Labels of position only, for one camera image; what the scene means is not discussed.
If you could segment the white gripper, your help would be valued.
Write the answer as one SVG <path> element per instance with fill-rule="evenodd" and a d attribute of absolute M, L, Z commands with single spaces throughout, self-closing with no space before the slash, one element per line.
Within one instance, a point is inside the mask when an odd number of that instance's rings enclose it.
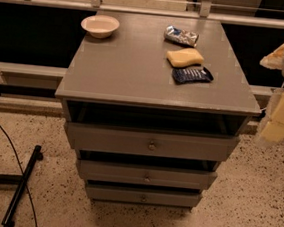
<path fill-rule="evenodd" d="M 263 57 L 259 64 L 269 70 L 282 69 L 284 60 L 284 43 Z M 281 95 L 280 101 L 271 114 L 270 120 L 263 120 L 260 124 L 259 138 L 267 143 L 279 143 L 284 139 L 284 93 Z"/>

